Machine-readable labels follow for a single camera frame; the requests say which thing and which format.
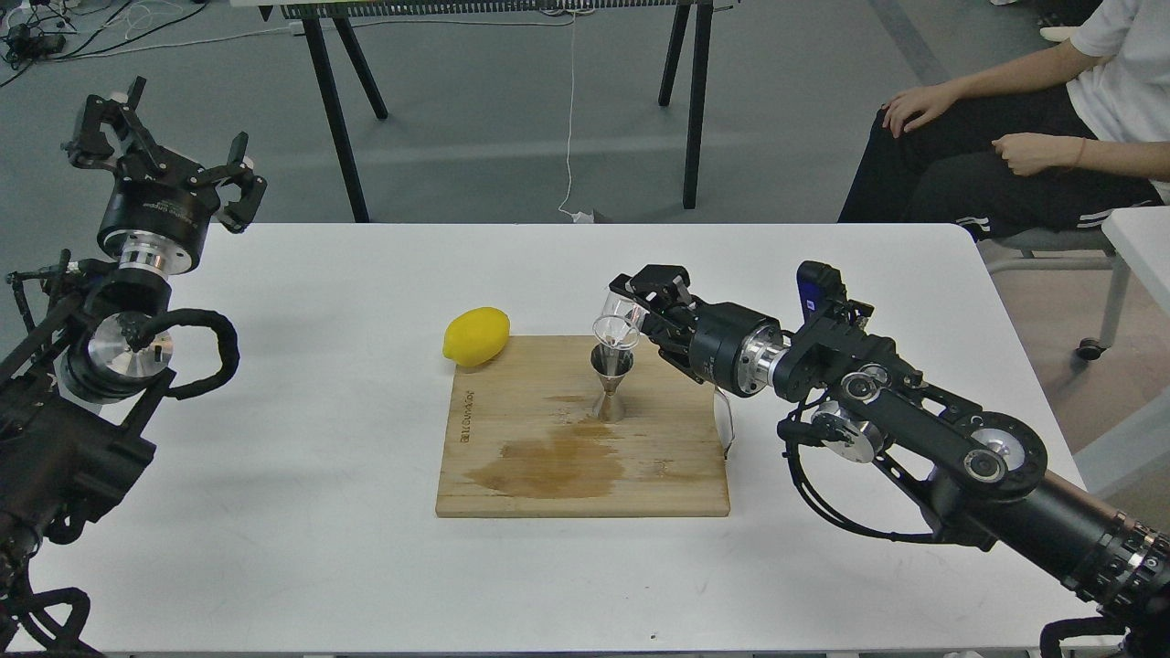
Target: white shirt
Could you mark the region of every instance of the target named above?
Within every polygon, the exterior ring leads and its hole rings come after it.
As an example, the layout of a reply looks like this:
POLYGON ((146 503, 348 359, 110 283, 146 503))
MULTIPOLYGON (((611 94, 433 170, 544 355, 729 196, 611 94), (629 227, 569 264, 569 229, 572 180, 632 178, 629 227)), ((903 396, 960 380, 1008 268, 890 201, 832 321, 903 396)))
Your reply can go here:
MULTIPOLYGON (((1170 1, 1104 0, 1072 37, 1112 60, 1068 82, 1076 115, 1106 142, 1170 142, 1170 1)), ((1170 183, 1150 180, 1170 204, 1170 183)))

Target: hand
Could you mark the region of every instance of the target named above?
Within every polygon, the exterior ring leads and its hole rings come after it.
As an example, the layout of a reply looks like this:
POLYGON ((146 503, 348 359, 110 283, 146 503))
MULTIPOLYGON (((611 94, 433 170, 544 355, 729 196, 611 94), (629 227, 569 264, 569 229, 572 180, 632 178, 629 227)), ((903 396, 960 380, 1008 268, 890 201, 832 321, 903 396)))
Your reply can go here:
POLYGON ((1017 132, 991 142, 999 157, 1016 176, 1033 176, 1049 166, 1075 166, 1081 152, 1080 137, 1017 132))
POLYGON ((904 132, 910 132, 937 118, 949 110, 958 97, 955 85, 947 82, 900 91, 882 105, 886 109, 886 118, 881 126, 888 128, 896 139, 904 132))

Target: chair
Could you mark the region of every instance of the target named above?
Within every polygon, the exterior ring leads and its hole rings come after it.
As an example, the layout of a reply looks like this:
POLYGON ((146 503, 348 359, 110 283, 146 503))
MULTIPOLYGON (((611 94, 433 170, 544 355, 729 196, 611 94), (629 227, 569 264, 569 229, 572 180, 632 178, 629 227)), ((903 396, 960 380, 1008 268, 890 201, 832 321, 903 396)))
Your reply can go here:
POLYGON ((1129 266, 1117 255, 1109 239, 1100 228, 1094 231, 1051 231, 1030 228, 1010 238, 993 240, 1002 247, 1020 252, 1019 256, 992 262, 987 272, 992 275, 1007 269, 1112 269, 1109 297, 1106 300, 1104 318, 1101 321, 1101 337, 1085 338, 1074 354, 1085 361, 1095 361, 1101 352, 1113 347, 1117 337, 1122 302, 1129 285, 1129 266), (1049 255, 1037 256, 1037 252, 1102 252, 1102 256, 1049 255))

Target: chair wheel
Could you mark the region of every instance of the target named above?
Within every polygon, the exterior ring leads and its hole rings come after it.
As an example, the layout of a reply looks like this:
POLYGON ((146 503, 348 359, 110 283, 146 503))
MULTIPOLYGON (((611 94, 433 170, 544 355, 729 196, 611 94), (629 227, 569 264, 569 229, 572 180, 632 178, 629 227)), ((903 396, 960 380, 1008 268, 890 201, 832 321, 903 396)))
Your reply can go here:
POLYGON ((1104 350, 1106 348, 1102 348, 1101 344, 1096 342, 1096 338, 1085 338, 1074 352, 1085 361, 1096 361, 1101 358, 1101 352, 1104 350))

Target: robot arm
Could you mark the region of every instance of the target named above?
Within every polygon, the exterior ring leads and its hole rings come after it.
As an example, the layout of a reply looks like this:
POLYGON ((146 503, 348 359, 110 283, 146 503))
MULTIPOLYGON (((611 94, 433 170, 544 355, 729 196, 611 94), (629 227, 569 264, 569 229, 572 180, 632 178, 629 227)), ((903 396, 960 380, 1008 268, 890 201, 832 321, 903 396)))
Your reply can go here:
POLYGON ((1047 471, 1044 443, 1026 424, 927 383, 897 356, 893 340, 865 331, 873 307, 848 300, 840 273, 807 261, 797 272, 804 324, 783 331, 771 317, 734 303, 708 304, 676 266, 647 266, 610 285, 635 307, 628 321, 660 355, 696 382, 739 397, 765 388, 798 405, 777 425, 800 495, 834 525, 894 541, 958 543, 990 550, 1002 541, 1085 601, 1101 619, 1049 625, 1059 639, 1130 630, 1129 651, 1170 654, 1170 537, 1047 471), (813 390, 821 391, 807 402, 813 390), (942 407, 940 412, 928 410, 942 407), (811 411, 810 418, 804 414, 811 411), (934 464, 914 479, 888 454, 900 445, 934 464), (869 462, 922 510, 929 534, 879 533, 845 519, 811 488, 801 446, 828 447, 869 462))
POLYGON ((0 651, 21 626, 47 649, 92 651, 80 639, 89 610, 85 594, 73 588, 34 592, 29 561, 44 540, 76 541, 87 522, 122 502, 153 459, 154 445, 142 433, 164 397, 184 399, 222 386, 240 361, 226 317, 167 309, 168 277, 199 265, 211 218, 220 208, 219 186, 241 190, 240 200, 220 215, 228 231, 239 233, 252 222, 266 183, 243 157, 242 132, 228 163, 212 169, 156 143, 135 114, 145 82, 137 78, 125 98, 90 96, 64 145, 74 166, 115 176, 97 234, 112 262, 70 262, 64 251, 55 266, 8 275, 29 335, 0 362, 0 651), (117 136, 121 155, 103 125, 117 136), (49 295, 39 325, 23 294, 30 280, 49 295), (215 333, 221 368, 172 388, 167 330, 180 324, 215 333), (139 397, 115 425, 64 399, 58 375, 94 404, 139 397), (46 611, 58 604, 70 608, 63 624, 46 611))

